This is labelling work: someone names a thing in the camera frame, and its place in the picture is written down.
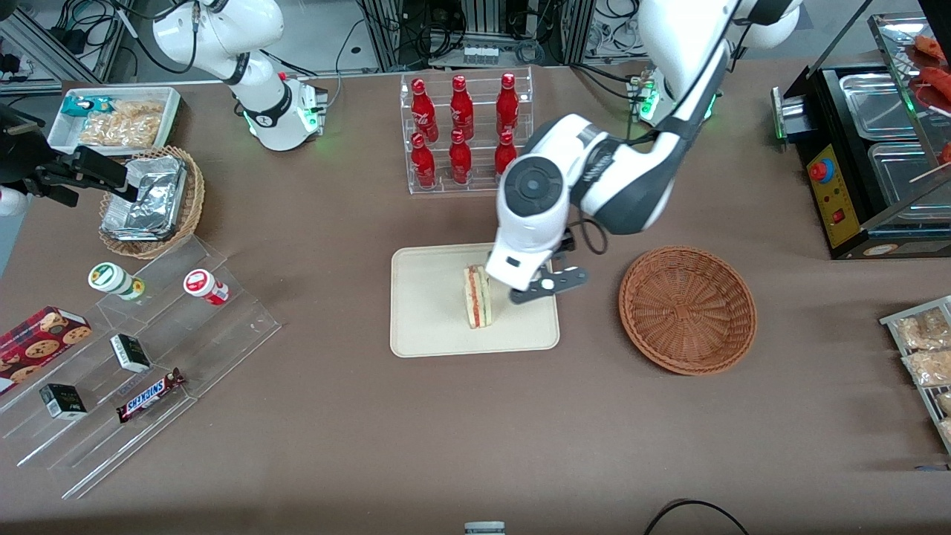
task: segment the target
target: snickers bar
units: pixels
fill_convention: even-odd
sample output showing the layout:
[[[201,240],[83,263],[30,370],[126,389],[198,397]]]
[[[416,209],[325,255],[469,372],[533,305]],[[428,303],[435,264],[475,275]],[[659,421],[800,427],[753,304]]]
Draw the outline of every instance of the snickers bar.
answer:
[[[124,406],[117,408],[116,412],[119,413],[119,422],[123,424],[128,422],[136,413],[149,408],[155,404],[155,402],[159,401],[159,398],[172,391],[172,388],[182,383],[184,383],[184,376],[177,368],[173,369],[171,373],[166,374],[161,381],[147,388],[145,392],[132,398],[132,401]]]

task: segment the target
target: aluminum foil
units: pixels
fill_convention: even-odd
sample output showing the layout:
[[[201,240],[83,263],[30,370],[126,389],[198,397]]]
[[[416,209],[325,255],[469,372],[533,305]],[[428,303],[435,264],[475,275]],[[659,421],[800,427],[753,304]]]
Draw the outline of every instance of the aluminum foil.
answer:
[[[135,203],[112,196],[100,230],[120,241],[163,241],[175,234],[187,166],[175,156],[131,160],[126,179],[139,189]]]

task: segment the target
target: red button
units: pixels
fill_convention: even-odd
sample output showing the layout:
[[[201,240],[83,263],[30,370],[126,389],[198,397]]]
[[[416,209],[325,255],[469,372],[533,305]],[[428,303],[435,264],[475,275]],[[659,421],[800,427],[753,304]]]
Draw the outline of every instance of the red button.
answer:
[[[819,182],[823,180],[828,173],[828,168],[822,162],[816,162],[812,164],[812,167],[809,168],[809,178]]]

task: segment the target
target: yellow control panel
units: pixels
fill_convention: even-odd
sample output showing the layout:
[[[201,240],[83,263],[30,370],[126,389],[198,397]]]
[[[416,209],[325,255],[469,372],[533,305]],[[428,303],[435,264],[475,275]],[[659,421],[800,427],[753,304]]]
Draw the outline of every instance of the yellow control panel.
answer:
[[[832,146],[823,149],[805,170],[823,217],[825,235],[836,248],[858,234],[860,227]]]

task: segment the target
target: cookie box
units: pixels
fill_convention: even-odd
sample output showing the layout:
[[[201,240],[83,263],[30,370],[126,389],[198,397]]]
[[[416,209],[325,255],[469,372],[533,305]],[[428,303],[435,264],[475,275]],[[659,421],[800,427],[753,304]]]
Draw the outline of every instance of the cookie box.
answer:
[[[45,307],[0,335],[0,394],[22,383],[91,332],[86,318]]]

